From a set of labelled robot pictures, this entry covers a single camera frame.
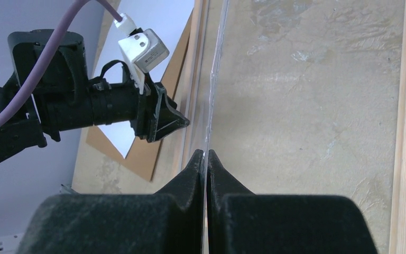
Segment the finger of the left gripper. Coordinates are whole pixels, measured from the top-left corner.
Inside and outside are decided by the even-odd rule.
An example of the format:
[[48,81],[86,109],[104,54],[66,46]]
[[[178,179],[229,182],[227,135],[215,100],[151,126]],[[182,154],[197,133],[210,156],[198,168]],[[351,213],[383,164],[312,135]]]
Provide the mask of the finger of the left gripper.
[[176,102],[167,95],[161,83],[149,84],[149,88],[147,142],[160,141],[174,131],[189,126],[190,120],[177,110]]

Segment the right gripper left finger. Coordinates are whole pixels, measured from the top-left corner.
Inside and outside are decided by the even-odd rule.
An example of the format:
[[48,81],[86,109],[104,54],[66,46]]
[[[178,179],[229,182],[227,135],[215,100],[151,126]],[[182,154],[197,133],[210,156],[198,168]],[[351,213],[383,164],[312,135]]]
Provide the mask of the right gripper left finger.
[[18,253],[201,253],[204,195],[196,150],[153,194],[59,194],[36,210]]

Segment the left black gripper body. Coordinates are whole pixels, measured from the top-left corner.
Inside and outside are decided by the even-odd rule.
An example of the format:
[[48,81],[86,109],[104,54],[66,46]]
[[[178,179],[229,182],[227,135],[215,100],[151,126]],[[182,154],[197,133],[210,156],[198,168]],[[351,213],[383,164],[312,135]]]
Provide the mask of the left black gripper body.
[[15,142],[60,141],[60,132],[93,125],[129,121],[135,135],[156,140],[156,96],[139,93],[126,64],[123,80],[109,83],[104,73],[88,78],[83,37],[67,32],[45,73],[23,108],[8,122],[7,138]]

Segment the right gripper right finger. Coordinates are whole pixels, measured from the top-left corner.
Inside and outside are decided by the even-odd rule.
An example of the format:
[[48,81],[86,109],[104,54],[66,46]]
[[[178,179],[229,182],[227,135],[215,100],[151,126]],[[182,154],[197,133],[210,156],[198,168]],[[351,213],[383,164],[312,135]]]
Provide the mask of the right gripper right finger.
[[210,253],[377,253],[365,219],[337,195],[255,194],[210,150]]

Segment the printed photo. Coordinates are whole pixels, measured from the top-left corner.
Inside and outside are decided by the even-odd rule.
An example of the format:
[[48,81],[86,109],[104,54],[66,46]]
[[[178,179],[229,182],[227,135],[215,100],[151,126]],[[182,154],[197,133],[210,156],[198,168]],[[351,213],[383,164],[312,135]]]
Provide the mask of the printed photo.
[[189,1],[122,1],[94,72],[104,95],[98,128],[126,157],[133,142],[162,140],[189,125],[161,83],[193,5]]

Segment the clear glass pane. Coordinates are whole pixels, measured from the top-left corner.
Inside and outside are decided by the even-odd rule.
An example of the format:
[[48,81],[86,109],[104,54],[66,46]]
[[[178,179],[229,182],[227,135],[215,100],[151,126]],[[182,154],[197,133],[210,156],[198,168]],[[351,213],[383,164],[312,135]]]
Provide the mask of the clear glass pane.
[[222,58],[224,32],[229,1],[195,1],[191,35],[188,44],[188,70],[191,86],[186,114],[190,120],[184,140],[183,159],[194,152],[200,154],[197,163],[200,201],[197,224],[197,253],[208,253],[208,218],[206,182],[209,145],[212,133],[215,94]]

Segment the wooden picture frame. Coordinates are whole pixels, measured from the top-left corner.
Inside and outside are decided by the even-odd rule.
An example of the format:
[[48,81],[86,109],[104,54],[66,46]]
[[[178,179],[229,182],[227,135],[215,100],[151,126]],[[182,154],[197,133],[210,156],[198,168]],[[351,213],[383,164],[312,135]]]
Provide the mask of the wooden picture frame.
[[347,197],[406,253],[406,1],[229,1],[214,106],[251,192]]

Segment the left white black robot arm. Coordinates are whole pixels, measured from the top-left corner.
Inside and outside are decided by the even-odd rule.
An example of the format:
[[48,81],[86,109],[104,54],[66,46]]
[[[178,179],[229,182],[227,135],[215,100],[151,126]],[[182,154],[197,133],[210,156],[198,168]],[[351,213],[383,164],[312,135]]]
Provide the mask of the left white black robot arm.
[[116,64],[108,62],[89,79],[84,39],[67,32],[33,93],[0,126],[0,163],[26,148],[45,147],[46,136],[60,141],[61,131],[129,121],[135,135],[150,143],[189,125],[166,88],[150,75],[143,94],[124,63],[122,81],[109,83],[104,75]]

